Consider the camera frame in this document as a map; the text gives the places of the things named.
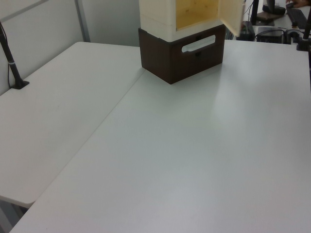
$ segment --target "small wooden cabinet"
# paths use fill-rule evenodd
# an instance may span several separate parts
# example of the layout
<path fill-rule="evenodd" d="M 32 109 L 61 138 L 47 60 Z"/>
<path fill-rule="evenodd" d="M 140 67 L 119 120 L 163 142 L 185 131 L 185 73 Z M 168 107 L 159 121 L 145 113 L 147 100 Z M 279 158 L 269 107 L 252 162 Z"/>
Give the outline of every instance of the small wooden cabinet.
<path fill-rule="evenodd" d="M 141 28 L 172 42 L 224 24 L 239 35 L 244 0 L 139 0 Z"/>
<path fill-rule="evenodd" d="M 225 26 L 240 34 L 243 2 L 139 0 L 142 67 L 173 84 L 222 63 Z"/>

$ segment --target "open cabinet door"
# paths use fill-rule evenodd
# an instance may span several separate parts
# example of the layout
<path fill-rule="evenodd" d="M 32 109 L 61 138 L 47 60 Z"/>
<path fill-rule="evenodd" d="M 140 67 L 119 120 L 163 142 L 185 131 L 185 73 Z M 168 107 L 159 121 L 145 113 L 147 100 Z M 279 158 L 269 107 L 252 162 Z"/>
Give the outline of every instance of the open cabinet door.
<path fill-rule="evenodd" d="M 244 0 L 219 0 L 218 18 L 235 35 L 240 35 Z"/>

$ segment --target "white wall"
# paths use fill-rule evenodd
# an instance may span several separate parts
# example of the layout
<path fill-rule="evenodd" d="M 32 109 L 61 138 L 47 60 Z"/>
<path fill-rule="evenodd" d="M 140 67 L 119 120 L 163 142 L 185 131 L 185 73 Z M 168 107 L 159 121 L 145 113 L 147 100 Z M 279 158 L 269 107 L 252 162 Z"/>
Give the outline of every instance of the white wall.
<path fill-rule="evenodd" d="M 82 0 L 91 42 L 139 46 L 138 0 Z"/>
<path fill-rule="evenodd" d="M 3 27 L 23 79 L 75 42 L 83 41 L 74 0 L 48 0 L 7 20 Z M 7 90 L 7 60 L 1 47 L 0 95 Z"/>

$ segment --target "dark brown wooden box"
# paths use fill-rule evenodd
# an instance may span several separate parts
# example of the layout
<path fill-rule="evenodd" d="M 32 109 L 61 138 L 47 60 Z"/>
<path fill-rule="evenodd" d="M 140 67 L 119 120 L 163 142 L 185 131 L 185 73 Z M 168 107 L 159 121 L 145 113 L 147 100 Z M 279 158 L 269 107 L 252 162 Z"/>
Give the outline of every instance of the dark brown wooden box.
<path fill-rule="evenodd" d="M 225 26 L 167 42 L 138 29 L 141 65 L 159 78 L 173 84 L 203 70 L 221 64 L 224 56 Z M 215 35 L 215 43 L 192 52 L 182 52 L 185 45 Z"/>

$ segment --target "table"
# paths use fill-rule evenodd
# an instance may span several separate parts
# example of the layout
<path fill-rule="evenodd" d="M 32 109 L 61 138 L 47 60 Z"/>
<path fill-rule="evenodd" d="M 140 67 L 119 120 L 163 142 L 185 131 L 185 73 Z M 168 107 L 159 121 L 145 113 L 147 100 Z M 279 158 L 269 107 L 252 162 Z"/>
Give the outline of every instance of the table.
<path fill-rule="evenodd" d="M 138 77 L 139 48 L 76 43 L 0 97 L 0 200 L 30 207 Z"/>
<path fill-rule="evenodd" d="M 146 71 L 12 233 L 309 232 L 307 57 L 226 41 L 173 85 Z"/>

